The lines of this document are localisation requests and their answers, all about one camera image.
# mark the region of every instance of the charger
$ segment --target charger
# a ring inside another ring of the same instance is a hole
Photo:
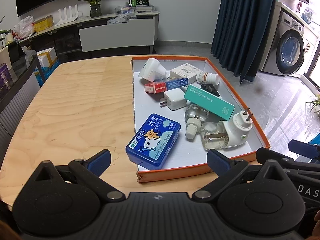
[[[162,101],[162,103],[160,103],[161,107],[168,106],[172,111],[183,108],[187,104],[187,100],[184,98],[184,92],[180,88],[164,92],[164,97],[160,100]]]

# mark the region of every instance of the table top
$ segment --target table top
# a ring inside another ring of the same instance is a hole
[[[12,68],[9,70],[11,78],[7,83],[8,86],[0,89],[0,113],[6,108],[39,65],[37,52],[28,50],[25,55],[21,56],[18,61],[11,63],[11,65]]]
[[[139,16],[139,15],[154,15],[155,16],[155,15],[158,15],[158,14],[160,14],[160,12],[158,12],[158,11],[145,12],[145,13],[136,13],[137,16]],[[46,33],[49,33],[49,32],[53,32],[53,31],[56,31],[58,29],[62,29],[62,28],[69,27],[69,26],[72,26],[72,25],[78,25],[78,24],[81,24],[81,23],[85,23],[85,22],[89,22],[89,21],[96,21],[96,20],[101,20],[101,19],[115,18],[115,17],[117,17],[119,15],[120,14],[110,13],[110,14],[105,14],[105,15],[102,15],[102,16],[99,16],[99,17],[95,17],[95,18],[91,18],[90,16],[80,17],[80,18],[76,19],[73,22],[63,23],[63,24],[58,25],[58,26],[53,25],[52,27],[50,27],[48,29],[45,29],[45,30],[40,31],[38,33],[34,33],[31,37],[23,39],[22,41],[19,41],[19,42],[21,43],[21,42],[24,42],[24,41],[28,41],[30,39],[33,39],[33,38],[37,37],[37,36],[41,36],[43,34],[46,34]]]
[[[138,183],[137,165],[125,147],[134,136],[132,56],[61,64],[37,93],[11,140],[0,171],[0,197],[12,205],[43,160],[65,165],[102,149],[111,166],[100,176],[130,192],[188,192],[216,178],[214,173]]]

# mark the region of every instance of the curtain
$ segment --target curtain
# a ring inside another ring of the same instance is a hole
[[[253,81],[269,35],[276,0],[221,0],[211,52],[223,68]]]

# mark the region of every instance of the wood grain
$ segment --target wood grain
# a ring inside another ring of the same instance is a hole
[[[0,197],[12,205],[42,160],[55,165],[88,159],[108,149],[111,166],[101,178],[125,193],[188,192],[216,178],[207,173],[158,182],[137,182],[137,165],[125,147],[134,136],[132,56],[60,65],[20,121],[0,171]]]

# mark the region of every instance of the tv stand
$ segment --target tv stand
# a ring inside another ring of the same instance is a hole
[[[117,17],[116,14],[82,17],[35,33],[20,41],[20,44],[36,51],[53,47],[61,62],[126,54],[152,54],[154,41],[158,38],[159,14],[157,11],[138,13],[137,19],[112,25],[107,25],[107,21]]]

